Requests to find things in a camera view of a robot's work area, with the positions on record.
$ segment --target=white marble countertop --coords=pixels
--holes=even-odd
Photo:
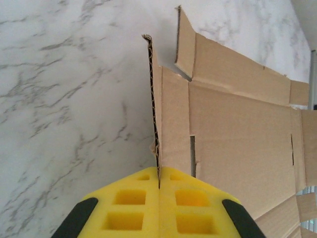
[[[172,67],[179,4],[196,31],[308,82],[289,0],[0,1],[0,238],[50,237],[86,193],[155,165],[141,34]]]

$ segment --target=yellow rectangular cutout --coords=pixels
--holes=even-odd
[[[196,214],[176,215],[177,231],[181,234],[217,234],[211,216]]]
[[[177,206],[207,207],[210,204],[207,195],[200,190],[177,190],[175,198]]]
[[[117,193],[114,204],[144,205],[146,192],[144,190],[125,189]]]
[[[144,214],[141,212],[109,212],[103,229],[105,230],[142,230]]]

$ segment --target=black rubber grip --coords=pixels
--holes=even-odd
[[[98,203],[95,197],[76,204],[52,238],[77,238]]]
[[[229,199],[223,200],[222,204],[241,238],[265,238],[261,229],[241,204]]]

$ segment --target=cardboard flap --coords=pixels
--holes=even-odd
[[[303,194],[296,197],[300,222],[317,218],[317,205],[315,193]]]
[[[292,234],[299,224],[295,196],[257,218],[256,223],[268,238],[287,237]]]
[[[292,147],[295,171],[296,192],[306,187],[306,174],[304,162],[303,132],[302,132],[302,113],[301,110],[290,108],[292,122]]]
[[[309,84],[291,80],[290,104],[307,106],[309,100]]]
[[[192,28],[182,8],[178,7],[178,30],[177,30],[177,52],[176,66],[187,74],[193,76],[195,62],[195,38],[196,32]]]
[[[306,186],[317,185],[317,111],[302,110]]]
[[[253,60],[196,35],[193,81],[215,90],[278,105],[289,105],[290,80]]]
[[[191,174],[188,81],[163,67],[162,162]]]
[[[237,197],[253,218],[294,195],[290,108],[197,82],[189,99],[198,179]]]
[[[302,238],[317,238],[317,233],[301,227]]]

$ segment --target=white wall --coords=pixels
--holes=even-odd
[[[317,0],[291,0],[310,48],[317,50]]]

